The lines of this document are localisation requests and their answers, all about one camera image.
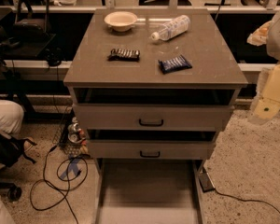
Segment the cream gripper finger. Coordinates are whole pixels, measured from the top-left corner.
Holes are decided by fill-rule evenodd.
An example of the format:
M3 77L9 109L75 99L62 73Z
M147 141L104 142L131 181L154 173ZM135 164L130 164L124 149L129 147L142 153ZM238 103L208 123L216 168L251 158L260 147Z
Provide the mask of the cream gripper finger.
M271 99L255 97L251 103L248 121L263 125L272 120L280 111L280 104Z

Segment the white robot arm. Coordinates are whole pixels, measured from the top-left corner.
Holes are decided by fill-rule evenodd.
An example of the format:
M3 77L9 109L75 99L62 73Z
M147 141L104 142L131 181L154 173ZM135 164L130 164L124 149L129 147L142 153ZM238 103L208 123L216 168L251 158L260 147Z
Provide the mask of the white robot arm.
M250 34L247 43L254 46L265 45L267 54L277 60L274 68L261 70L256 87L257 94L250 106L248 120L262 125L280 111L280 10L270 21Z

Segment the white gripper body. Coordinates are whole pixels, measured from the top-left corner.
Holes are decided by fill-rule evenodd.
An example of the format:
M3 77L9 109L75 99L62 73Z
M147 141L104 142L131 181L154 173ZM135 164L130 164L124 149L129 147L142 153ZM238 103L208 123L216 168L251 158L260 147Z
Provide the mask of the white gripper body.
M259 100L265 108L280 107L280 63L269 71Z

